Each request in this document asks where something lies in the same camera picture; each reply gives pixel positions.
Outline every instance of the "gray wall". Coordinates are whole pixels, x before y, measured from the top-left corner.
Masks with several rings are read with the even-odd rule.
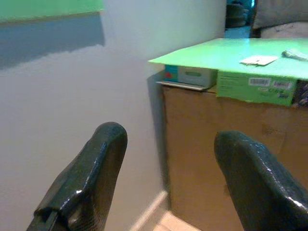
[[[101,15],[0,27],[1,231],[27,228],[55,177],[106,121],[128,131],[106,230],[127,231],[163,189],[161,102],[151,89],[162,67],[147,60],[222,37],[226,2],[104,2]]]

